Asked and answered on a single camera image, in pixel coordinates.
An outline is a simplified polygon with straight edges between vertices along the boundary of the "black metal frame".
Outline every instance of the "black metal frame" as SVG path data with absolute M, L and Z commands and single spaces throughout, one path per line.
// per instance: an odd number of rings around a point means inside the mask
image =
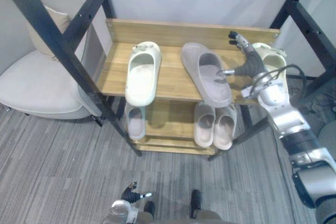
M 109 106 L 109 102 L 106 101 L 106 98 L 99 91 L 75 55 L 79 42 L 101 5 L 108 18 L 115 17 L 110 0 L 86 0 L 64 34 L 59 31 L 41 0 L 13 0 L 13 2 L 61 64 L 99 108 L 103 116 L 111 122 L 134 152 L 138 156 L 141 156 L 140 150 L 137 149 L 136 145 L 129 138 L 119 118 L 112 111 L 111 106 Z
M 279 29 L 289 16 L 295 21 L 325 68 L 325 73 L 314 78 L 312 83 L 307 86 L 306 95 L 298 104 L 298 106 L 302 106 L 335 84 L 336 48 L 306 9 L 300 4 L 299 0 L 286 0 L 270 28 Z M 263 118 L 258 123 L 251 126 L 251 116 L 249 111 L 242 105 L 240 107 L 242 109 L 242 116 L 247 130 L 233 140 L 233 147 L 245 142 L 269 126 L 267 118 Z M 227 151 L 219 150 L 214 155 L 210 156 L 208 160 L 211 161 Z

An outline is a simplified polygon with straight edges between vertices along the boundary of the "gray carpet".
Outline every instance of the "gray carpet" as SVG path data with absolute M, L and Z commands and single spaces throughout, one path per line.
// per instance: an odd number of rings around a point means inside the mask
M 251 113 L 254 122 L 262 118 L 256 106 Z M 132 181 L 154 193 L 157 220 L 186 218 L 197 188 L 203 208 L 226 221 L 315 223 L 278 144 L 285 179 L 270 128 L 212 162 L 171 153 L 136 157 L 107 121 L 99 127 L 90 119 L 42 119 L 0 105 L 0 223 L 100 223 Z

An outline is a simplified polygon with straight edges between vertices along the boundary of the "shoe rack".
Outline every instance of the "shoe rack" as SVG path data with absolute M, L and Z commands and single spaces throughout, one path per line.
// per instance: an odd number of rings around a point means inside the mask
M 215 51 L 224 66 L 235 68 L 245 62 L 244 55 L 229 44 L 231 30 L 250 42 L 271 45 L 278 29 L 201 25 L 186 23 L 145 22 L 138 20 L 106 20 L 113 45 L 98 82 L 104 95 L 124 96 L 128 61 L 132 47 L 142 41 L 154 41 L 160 46 L 162 63 L 156 97 L 146 107 L 146 136 L 134 141 L 141 151 L 213 155 L 214 146 L 201 148 L 193 139 L 194 107 L 202 98 L 181 62 L 181 48 L 187 42 L 198 42 Z M 240 94 L 249 84 L 248 77 L 227 78 L 237 104 L 256 104 Z

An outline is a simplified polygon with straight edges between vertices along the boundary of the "chair cushion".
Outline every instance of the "chair cushion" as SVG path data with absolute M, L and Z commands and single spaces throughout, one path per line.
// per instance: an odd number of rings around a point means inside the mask
M 61 33 L 64 33 L 65 30 L 70 25 L 70 17 L 66 13 L 58 12 L 54 9 L 51 9 L 50 7 L 45 6 L 47 12 L 55 22 L 57 28 Z M 35 48 L 39 50 L 40 52 L 49 55 L 52 57 L 53 60 L 58 61 L 58 59 L 55 57 L 53 52 L 49 49 L 49 47 L 44 43 L 44 41 L 41 39 L 41 37 L 37 34 L 35 29 L 31 26 L 29 22 L 27 22 L 27 29 L 30 36 L 31 41 L 33 42 Z
M 75 99 L 74 79 L 58 61 L 35 50 L 0 76 L 0 103 L 27 113 L 69 113 L 82 105 Z

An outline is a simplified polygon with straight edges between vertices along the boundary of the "slipper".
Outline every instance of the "slipper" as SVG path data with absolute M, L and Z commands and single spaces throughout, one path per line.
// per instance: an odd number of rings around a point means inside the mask
M 224 69 L 218 55 L 202 44 L 191 42 L 182 47 L 181 58 L 204 102 L 215 108 L 226 107 L 231 103 L 232 95 L 228 82 L 216 75 Z
M 285 51 L 281 49 L 272 48 L 264 43 L 254 43 L 253 47 L 260 55 L 263 63 L 268 71 L 277 70 L 278 68 L 285 67 L 287 65 L 285 57 L 287 56 Z M 279 80 L 282 81 L 285 92 L 288 92 L 286 70 L 281 72 Z
M 153 102 L 160 64 L 161 52 L 156 43 L 145 41 L 133 47 L 125 88 L 130 105 L 143 107 Z
M 200 147 L 212 145 L 214 140 L 215 109 L 205 102 L 199 102 L 194 112 L 194 139 Z
M 230 104 L 228 107 L 216 109 L 216 122 L 214 131 L 214 145 L 221 150 L 228 150 L 236 132 L 237 111 Z
M 145 107 L 125 105 L 128 135 L 132 140 L 139 140 L 146 134 Z

